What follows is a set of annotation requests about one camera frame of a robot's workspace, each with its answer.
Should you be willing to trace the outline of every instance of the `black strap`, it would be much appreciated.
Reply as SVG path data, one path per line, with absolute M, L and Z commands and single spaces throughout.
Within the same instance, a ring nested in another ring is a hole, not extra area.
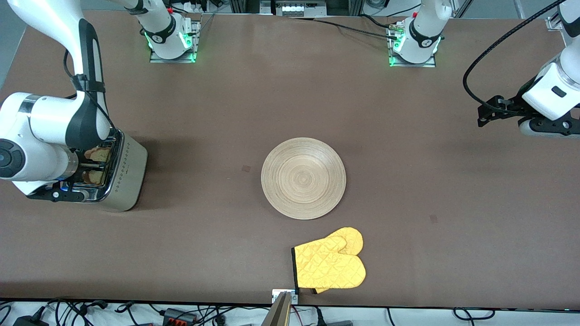
M 76 90 L 82 90 L 84 92 L 105 92 L 104 82 L 90 81 L 84 74 L 72 76 L 71 83 Z
M 169 23 L 169 26 L 167 26 L 166 29 L 156 33 L 145 30 L 145 33 L 147 34 L 150 40 L 152 40 L 157 44 L 163 44 L 167 40 L 167 37 L 173 34 L 177 23 L 175 22 L 175 18 L 173 16 L 169 15 L 169 17 L 171 17 L 171 23 Z
M 144 13 L 149 12 L 149 10 L 147 10 L 146 8 L 143 7 L 143 0 L 137 1 L 137 5 L 135 6 L 135 8 L 133 8 L 133 9 L 125 8 L 125 9 L 127 10 L 129 15 L 131 15 L 131 16 L 142 15 Z
M 417 30 L 415 29 L 415 20 L 414 19 L 413 19 L 413 21 L 411 21 L 411 24 L 409 25 L 409 31 L 411 32 L 411 37 L 413 37 L 413 39 L 415 39 L 417 41 L 420 48 L 430 47 L 433 43 L 435 43 L 439 39 L 439 36 L 441 36 L 441 33 L 439 33 L 435 36 L 427 37 L 427 36 L 417 32 Z

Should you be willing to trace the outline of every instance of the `yellow oven mitt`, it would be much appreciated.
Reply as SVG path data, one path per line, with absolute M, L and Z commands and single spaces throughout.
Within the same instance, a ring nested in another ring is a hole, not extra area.
M 324 239 L 292 248 L 296 290 L 312 288 L 321 293 L 329 288 L 359 286 L 367 272 L 356 256 L 363 248 L 363 236 L 352 227 L 344 227 Z

